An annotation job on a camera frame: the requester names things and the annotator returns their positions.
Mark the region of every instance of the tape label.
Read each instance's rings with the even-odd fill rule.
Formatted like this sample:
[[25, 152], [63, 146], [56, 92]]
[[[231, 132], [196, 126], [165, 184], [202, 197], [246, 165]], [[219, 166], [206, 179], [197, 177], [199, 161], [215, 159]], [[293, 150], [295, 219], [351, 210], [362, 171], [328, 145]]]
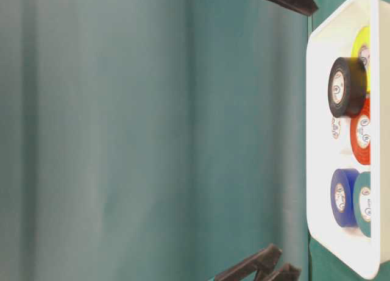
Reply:
[[346, 192], [341, 183], [336, 185], [335, 202], [337, 209], [342, 213], [346, 208]]
[[359, 117], [358, 124], [356, 126], [356, 138], [360, 148], [362, 149], [367, 148], [370, 144], [370, 119], [366, 115], [362, 115]]
[[344, 75], [341, 71], [337, 71], [333, 77], [333, 83], [331, 86], [331, 92], [333, 100], [336, 104], [339, 104], [344, 96]]
[[359, 206], [362, 218], [371, 222], [371, 190], [368, 187], [362, 187], [360, 190]]
[[370, 48], [366, 44], [362, 45], [359, 49], [358, 57], [364, 63], [366, 70], [370, 67], [370, 55]]
[[341, 133], [341, 120], [333, 117], [331, 119], [331, 135], [333, 138], [338, 139]]

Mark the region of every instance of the blue tape roll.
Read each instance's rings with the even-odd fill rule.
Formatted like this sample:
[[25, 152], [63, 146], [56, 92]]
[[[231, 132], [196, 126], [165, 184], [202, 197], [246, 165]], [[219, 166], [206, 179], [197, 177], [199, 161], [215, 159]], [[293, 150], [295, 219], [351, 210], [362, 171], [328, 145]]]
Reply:
[[357, 227], [353, 211], [353, 187], [359, 172], [355, 169], [336, 169], [331, 178], [330, 201], [333, 215], [341, 227]]

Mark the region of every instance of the teal surface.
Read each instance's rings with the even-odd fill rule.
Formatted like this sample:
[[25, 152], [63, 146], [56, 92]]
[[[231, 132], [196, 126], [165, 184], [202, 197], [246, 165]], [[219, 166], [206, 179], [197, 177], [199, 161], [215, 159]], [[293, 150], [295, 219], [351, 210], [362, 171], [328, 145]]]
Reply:
[[[314, 238], [310, 240], [311, 280], [312, 281], [364, 281], [343, 262], [338, 260], [330, 251], [320, 245]], [[374, 281], [389, 280], [390, 266], [382, 264]]]
[[[345, 0], [315, 0], [319, 10], [309, 19], [313, 30], [318, 27], [335, 9], [337, 9]], [[311, 280], [345, 280], [355, 281], [363, 280], [354, 273], [343, 262], [322, 247], [317, 241], [310, 241], [311, 254]], [[376, 281], [385, 281], [390, 278], [390, 263], [381, 265]]]
[[308, 279], [307, 19], [262, 0], [0, 0], [0, 279]]

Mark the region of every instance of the teal curtain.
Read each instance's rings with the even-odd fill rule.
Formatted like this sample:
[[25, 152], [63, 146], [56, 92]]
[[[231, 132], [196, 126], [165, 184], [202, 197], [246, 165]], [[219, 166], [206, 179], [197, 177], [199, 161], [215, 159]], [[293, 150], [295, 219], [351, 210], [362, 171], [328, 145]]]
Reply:
[[0, 276], [308, 278], [307, 19], [263, 0], [0, 0]]

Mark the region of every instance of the tape core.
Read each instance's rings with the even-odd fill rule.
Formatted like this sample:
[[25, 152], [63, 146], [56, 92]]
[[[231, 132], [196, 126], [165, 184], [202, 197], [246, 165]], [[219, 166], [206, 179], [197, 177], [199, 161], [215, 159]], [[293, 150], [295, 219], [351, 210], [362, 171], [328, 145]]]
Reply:
[[341, 183], [336, 185], [335, 202], [337, 210], [341, 213], [344, 212], [344, 209], [346, 208], [346, 191], [344, 191], [344, 187]]
[[331, 88], [333, 101], [336, 104], [339, 104], [342, 101], [345, 92], [344, 75], [341, 71], [337, 71], [335, 76], [333, 77]]
[[360, 189], [359, 206], [361, 217], [366, 222], [371, 222], [371, 190], [368, 187]]

